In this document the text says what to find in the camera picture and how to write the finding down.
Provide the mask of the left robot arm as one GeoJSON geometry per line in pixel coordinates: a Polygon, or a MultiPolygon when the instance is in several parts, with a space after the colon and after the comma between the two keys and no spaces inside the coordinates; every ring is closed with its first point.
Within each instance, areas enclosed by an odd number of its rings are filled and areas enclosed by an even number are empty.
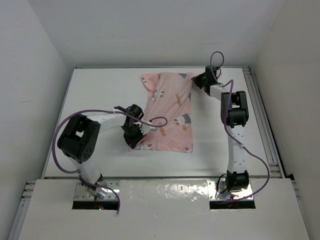
{"type": "Polygon", "coordinates": [[[80,184],[91,195],[110,191],[93,154],[99,135],[114,128],[122,130],[123,139],[131,149],[155,129],[144,119],[142,109],[133,104],[112,110],[78,111],[63,120],[54,133],[51,148],[56,166],[64,173],[78,174],[80,184]]]}

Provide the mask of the pink cartoon pillowcase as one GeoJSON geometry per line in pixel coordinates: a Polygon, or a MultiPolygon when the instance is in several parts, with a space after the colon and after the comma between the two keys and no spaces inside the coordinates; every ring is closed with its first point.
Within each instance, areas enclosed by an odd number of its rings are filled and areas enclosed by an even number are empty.
{"type": "Polygon", "coordinates": [[[193,73],[146,73],[147,89],[143,118],[157,125],[135,147],[136,150],[193,152],[191,88],[193,73]]]}

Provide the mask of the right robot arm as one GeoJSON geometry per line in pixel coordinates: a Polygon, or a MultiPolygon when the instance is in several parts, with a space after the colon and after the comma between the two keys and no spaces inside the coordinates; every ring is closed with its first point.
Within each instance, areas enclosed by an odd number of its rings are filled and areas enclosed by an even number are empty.
{"type": "Polygon", "coordinates": [[[227,134],[228,166],[225,174],[225,192],[238,192],[249,185],[249,173],[245,163],[243,138],[249,120],[246,92],[233,91],[234,81],[218,82],[217,66],[208,65],[205,72],[193,77],[193,83],[208,96],[220,101],[220,119],[227,134]]]}

